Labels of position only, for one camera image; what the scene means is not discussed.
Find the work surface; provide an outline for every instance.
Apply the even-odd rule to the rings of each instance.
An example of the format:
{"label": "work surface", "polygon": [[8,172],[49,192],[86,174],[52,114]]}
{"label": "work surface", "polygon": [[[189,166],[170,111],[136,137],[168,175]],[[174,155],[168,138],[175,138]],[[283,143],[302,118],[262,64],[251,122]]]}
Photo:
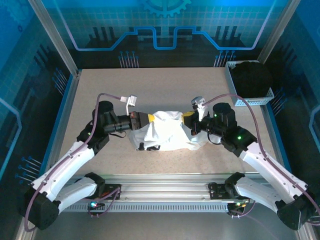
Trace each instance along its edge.
{"label": "work surface", "polygon": [[[129,68],[84,69],[75,94],[60,156],[76,140],[81,130],[92,120],[92,111],[99,93],[115,96],[136,95],[136,106],[129,110],[155,113],[156,111],[192,110],[191,100],[203,96],[206,101],[229,93],[224,68]],[[114,105],[116,115],[126,114],[125,103],[103,96]],[[253,119],[246,107],[234,107],[229,97],[226,102],[235,110],[238,125],[256,136]],[[209,106],[212,114],[213,104]],[[264,148],[275,156],[260,106],[253,106]],[[110,142],[77,174],[94,172],[107,174],[222,174],[256,172],[221,145],[207,143],[196,151],[136,151],[129,138],[110,136]]]}

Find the metal basket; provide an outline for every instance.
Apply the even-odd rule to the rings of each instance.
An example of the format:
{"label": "metal basket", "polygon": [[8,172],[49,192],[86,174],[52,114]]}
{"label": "metal basket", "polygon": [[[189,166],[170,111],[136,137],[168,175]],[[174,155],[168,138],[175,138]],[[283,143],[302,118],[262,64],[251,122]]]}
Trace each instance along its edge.
{"label": "metal basket", "polygon": [[[243,62],[254,62],[254,63],[259,63],[257,60],[249,60],[249,61],[227,61],[225,65],[225,79],[229,87],[229,91],[231,94],[237,94],[234,81],[232,80],[230,69],[235,68],[236,64],[241,64]],[[255,106],[255,105],[266,105],[271,99],[275,97],[274,93],[272,92],[272,89],[269,88],[268,93],[266,94],[265,97],[254,97],[254,98],[245,98],[245,100],[249,103],[250,106]],[[246,104],[232,96],[231,97],[232,102],[235,107],[240,107],[240,106],[245,106]]]}

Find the white cloth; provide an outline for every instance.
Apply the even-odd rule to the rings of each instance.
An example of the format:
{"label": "white cloth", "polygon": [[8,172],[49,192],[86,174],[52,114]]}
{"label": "white cloth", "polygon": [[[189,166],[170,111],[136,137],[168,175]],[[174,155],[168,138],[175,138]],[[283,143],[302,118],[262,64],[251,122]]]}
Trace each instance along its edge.
{"label": "white cloth", "polygon": [[159,151],[201,148],[208,142],[207,133],[192,136],[191,130],[182,122],[182,115],[179,111],[157,111],[153,114],[153,122],[130,132],[131,143],[136,149],[143,143],[145,150],[158,146]]}

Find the blue trim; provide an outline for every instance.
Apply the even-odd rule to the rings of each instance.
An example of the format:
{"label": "blue trim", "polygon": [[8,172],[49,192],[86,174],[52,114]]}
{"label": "blue trim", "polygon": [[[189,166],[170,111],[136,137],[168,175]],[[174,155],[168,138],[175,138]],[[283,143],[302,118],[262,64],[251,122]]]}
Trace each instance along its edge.
{"label": "blue trim", "polygon": [[47,167],[47,164],[48,164],[48,160],[49,160],[49,156],[50,156],[50,152],[52,150],[52,146],[54,144],[54,140],[55,140],[56,135],[57,135],[58,126],[59,126],[59,123],[60,123],[60,120],[61,120],[61,116],[62,116],[62,113],[63,113],[64,108],[65,108],[65,104],[66,104],[66,101],[67,101],[67,97],[68,97],[68,94],[69,94],[69,90],[70,90],[70,86],[71,86],[72,80],[73,80],[73,76],[70,74],[70,77],[69,77],[69,80],[68,80],[68,84],[66,85],[65,92],[64,92],[64,95],[63,95],[63,98],[62,98],[62,101],[61,101],[61,105],[60,105],[58,114],[57,114],[56,119],[55,119],[55,123],[54,123],[54,126],[53,126],[51,137],[50,137],[48,146],[46,147],[46,151],[45,151],[45,154],[44,154],[44,157],[43,157],[43,162],[42,162],[42,165],[41,165],[41,168],[40,168],[39,176],[41,176],[42,174],[45,173],[45,170],[46,170],[46,167]]}
{"label": "blue trim", "polygon": [[253,43],[252,47],[222,47],[222,46],[218,46],[218,44],[211,38],[211,36],[206,32],[206,31],[198,31],[196,26],[176,26],[174,28],[173,31],[173,46],[158,46],[157,44],[157,31],[153,26],[135,26],[133,27],[133,31],[131,32],[125,32],[111,47],[102,47],[102,48],[80,48],[78,47],[76,40],[74,39],[69,26],[60,10],[60,7],[57,4],[57,1],[54,0],[54,4],[56,7],[56,10],[63,22],[63,25],[71,39],[71,42],[74,46],[74,48],[78,51],[81,52],[91,52],[91,51],[113,51],[120,43],[121,41],[126,37],[126,36],[130,36],[130,35],[138,35],[138,30],[151,30],[152,31],[152,37],[153,37],[153,47],[156,50],[174,50],[177,47],[177,39],[178,39],[178,30],[192,30],[192,34],[193,35],[203,35],[217,50],[230,50],[230,51],[235,51],[235,50],[253,50],[256,48],[258,41],[265,29],[265,26],[267,24],[267,22],[269,21],[269,17],[272,13],[272,11],[274,10],[274,7],[276,5],[277,0],[273,1],[272,6],[270,7],[270,10],[267,14],[267,16],[265,17],[265,20],[256,36],[256,39]]}
{"label": "blue trim", "polygon": [[272,108],[271,108],[270,103],[268,103],[266,105],[266,108],[267,108],[267,111],[269,113],[271,124],[272,124],[273,130],[274,130],[274,133],[275,133],[276,141],[278,142],[278,145],[279,145],[279,149],[280,149],[280,153],[281,153],[281,156],[282,156],[282,159],[283,159],[284,167],[290,173],[292,173],[291,166],[290,166],[290,163],[289,163],[289,160],[288,160],[288,157],[287,157],[287,153],[286,153],[286,150],[285,150],[285,146],[284,146],[284,144],[282,142],[282,139],[281,139],[281,136],[280,136],[280,132],[279,132],[279,129],[278,129],[278,126],[277,126],[277,123],[276,123],[276,119],[275,119],[274,113],[272,112]]}

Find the robotic arm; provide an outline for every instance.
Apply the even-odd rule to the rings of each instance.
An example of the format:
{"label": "robotic arm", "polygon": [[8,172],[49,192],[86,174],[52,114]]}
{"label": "robotic arm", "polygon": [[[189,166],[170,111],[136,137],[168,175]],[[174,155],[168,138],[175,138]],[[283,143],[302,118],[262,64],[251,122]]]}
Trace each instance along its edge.
{"label": "robotic arm", "polygon": [[[213,117],[210,117],[209,113],[204,116],[202,99],[195,98],[192,101],[193,114],[189,112],[183,118],[184,124],[191,129],[191,134],[205,131],[208,138],[214,136],[215,144],[222,144],[229,152],[251,165],[274,188],[258,184],[237,172],[225,181],[223,189],[233,198],[247,197],[265,205],[276,212],[285,225],[298,230],[316,213],[315,202],[312,203],[307,197],[309,195],[314,201],[315,194],[304,181],[288,172],[265,150],[262,151],[262,145],[259,145],[255,136],[238,126],[235,111],[228,103],[214,105]],[[219,194],[216,184],[209,189],[213,195]]]}
{"label": "robotic arm", "polygon": [[136,98],[132,95],[128,98],[121,98],[122,102],[127,102],[127,115],[120,116],[115,114],[111,102],[99,102],[95,131],[93,132],[93,121],[90,121],[76,138],[70,150],[45,174],[35,179],[30,186],[22,189],[22,197],[18,199],[18,211],[22,216],[26,216],[28,205],[32,202],[29,214],[27,214],[28,220],[40,230],[44,230],[70,205],[84,198],[97,199],[104,196],[108,190],[105,189],[105,180],[93,172],[86,174],[84,178],[70,186],[64,187],[64,185],[109,142],[109,134],[138,130],[149,124],[152,120],[149,114],[135,111],[129,113],[128,106],[134,106]]}

